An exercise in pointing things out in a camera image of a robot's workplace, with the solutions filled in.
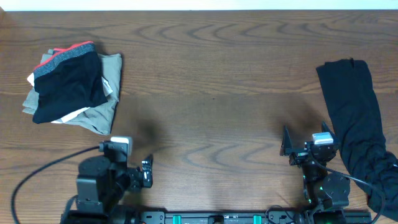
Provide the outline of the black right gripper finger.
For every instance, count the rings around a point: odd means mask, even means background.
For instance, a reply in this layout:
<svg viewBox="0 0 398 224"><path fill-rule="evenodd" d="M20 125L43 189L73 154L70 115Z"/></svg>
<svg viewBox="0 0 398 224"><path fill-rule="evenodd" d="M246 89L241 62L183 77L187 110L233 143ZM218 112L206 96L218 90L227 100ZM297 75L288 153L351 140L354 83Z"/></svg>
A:
<svg viewBox="0 0 398 224"><path fill-rule="evenodd" d="M292 140L290 138L287 126L284 126L282 133L282 144L280 147L280 155L289 156L292 153L292 151L293 151Z"/></svg>
<svg viewBox="0 0 398 224"><path fill-rule="evenodd" d="M328 132L330 134L330 136L333 139L334 143L338 142L334 132L329 128L329 126L326 124L326 122L322 121L321 129L322 129L323 133Z"/></svg>

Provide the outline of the black leggings with red waistband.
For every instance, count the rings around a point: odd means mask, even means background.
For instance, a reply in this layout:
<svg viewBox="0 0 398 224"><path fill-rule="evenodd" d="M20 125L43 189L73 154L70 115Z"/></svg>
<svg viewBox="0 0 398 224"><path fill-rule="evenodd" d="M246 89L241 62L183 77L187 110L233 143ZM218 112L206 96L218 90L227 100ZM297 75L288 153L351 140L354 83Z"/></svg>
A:
<svg viewBox="0 0 398 224"><path fill-rule="evenodd" d="M32 118L36 124L50 123L76 110L107 102L102 64L92 41L56 50L34 68L33 74L34 89L39 94Z"/></svg>

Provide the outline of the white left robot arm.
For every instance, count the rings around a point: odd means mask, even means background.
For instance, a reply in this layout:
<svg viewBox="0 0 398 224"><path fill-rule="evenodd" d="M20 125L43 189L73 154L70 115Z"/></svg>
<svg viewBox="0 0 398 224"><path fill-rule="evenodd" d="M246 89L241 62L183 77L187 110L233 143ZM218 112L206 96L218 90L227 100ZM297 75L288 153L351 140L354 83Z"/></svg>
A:
<svg viewBox="0 0 398 224"><path fill-rule="evenodd" d="M152 166L152 154L136 168L106 156L85 159L78 167L77 195L68 201L60 223L140 223L139 212L119 201L125 192L152 187Z"/></svg>

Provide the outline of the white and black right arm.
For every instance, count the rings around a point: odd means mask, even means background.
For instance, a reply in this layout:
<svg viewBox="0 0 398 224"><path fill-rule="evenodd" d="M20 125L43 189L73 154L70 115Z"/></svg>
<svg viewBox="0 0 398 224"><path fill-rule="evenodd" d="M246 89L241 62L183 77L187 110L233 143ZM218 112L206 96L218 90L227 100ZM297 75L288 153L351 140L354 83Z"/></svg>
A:
<svg viewBox="0 0 398 224"><path fill-rule="evenodd" d="M349 205L350 180L326 170L335 156L334 134L323 123L322 131L312 135L302 147L295 147L286 126L283 127L280 155L303 173L303 194L309 206L294 214L292 223L346 223L343 209Z"/></svg>

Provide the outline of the black folded garment at right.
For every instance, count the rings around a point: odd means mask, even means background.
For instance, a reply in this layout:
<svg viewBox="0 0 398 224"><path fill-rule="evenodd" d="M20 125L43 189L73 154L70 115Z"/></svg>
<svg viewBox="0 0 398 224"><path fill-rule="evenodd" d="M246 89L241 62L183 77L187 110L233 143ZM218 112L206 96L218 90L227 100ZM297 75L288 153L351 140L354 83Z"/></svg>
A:
<svg viewBox="0 0 398 224"><path fill-rule="evenodd" d="M340 156L368 196L368 207L397 220L397 158L386 149L371 72L363 60L327 62L316 69Z"/></svg>

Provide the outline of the grey-green folded garment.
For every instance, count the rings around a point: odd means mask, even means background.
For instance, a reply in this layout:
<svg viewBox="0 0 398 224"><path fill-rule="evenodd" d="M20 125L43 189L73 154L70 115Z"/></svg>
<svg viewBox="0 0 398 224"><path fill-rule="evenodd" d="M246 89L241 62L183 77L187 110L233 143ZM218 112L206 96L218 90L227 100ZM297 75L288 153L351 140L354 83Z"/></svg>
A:
<svg viewBox="0 0 398 224"><path fill-rule="evenodd" d="M47 54L43 55L42 62L49 59L56 52L56 50L60 49L50 50ZM88 110L80 113L77 117L67 121L66 124L81 126L97 134L109 135L111 132L116 105L119 101L122 58L120 54L98 54L98 57L102 64L102 77L108 81L113 92L106 96L106 103L94 108L89 108ZM23 103L24 112L34 115L38 107L38 99L39 94L35 92L33 86L25 102Z"/></svg>

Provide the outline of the white folded shirt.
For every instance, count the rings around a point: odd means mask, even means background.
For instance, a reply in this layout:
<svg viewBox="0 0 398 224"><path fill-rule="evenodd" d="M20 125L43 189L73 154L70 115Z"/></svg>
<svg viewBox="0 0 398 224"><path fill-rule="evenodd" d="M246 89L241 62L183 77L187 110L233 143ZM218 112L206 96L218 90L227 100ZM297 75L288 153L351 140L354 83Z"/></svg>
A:
<svg viewBox="0 0 398 224"><path fill-rule="evenodd" d="M33 73L31 73L31 74L27 77L27 81L28 81L32 86L34 86L34 74L33 74ZM113 90L112 90L112 88L110 87L108 81L107 81L104 77L102 77L102 84L103 84L103 91L104 91L105 96L110 95L110 94L113 92ZM56 123L56 124L66 123L67 121L69 121L69 120L71 120L71 119L77 117L80 113L82 113L82 112L88 110L89 108L90 108L90 107L81 108L81 109L79 109L79 110L76 110L76 111L74 111L74 112L71 112L71 113L69 113L69 114L67 114L67 115L65 115L65 116L63 116L63 117L61 117L61 118L58 119L58 120L52 121L52 123Z"/></svg>

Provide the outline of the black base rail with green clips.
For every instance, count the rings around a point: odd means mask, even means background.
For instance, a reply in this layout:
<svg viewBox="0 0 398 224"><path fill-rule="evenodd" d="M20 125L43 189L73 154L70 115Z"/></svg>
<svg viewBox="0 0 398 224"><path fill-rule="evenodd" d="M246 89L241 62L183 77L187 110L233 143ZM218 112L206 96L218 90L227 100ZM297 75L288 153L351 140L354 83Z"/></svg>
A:
<svg viewBox="0 0 398 224"><path fill-rule="evenodd" d="M296 212L271 207L265 212L138 212L118 206L110 215L98 215L71 210L64 213L61 223L90 224L272 224L272 223L371 223L369 212L335 210L329 212Z"/></svg>

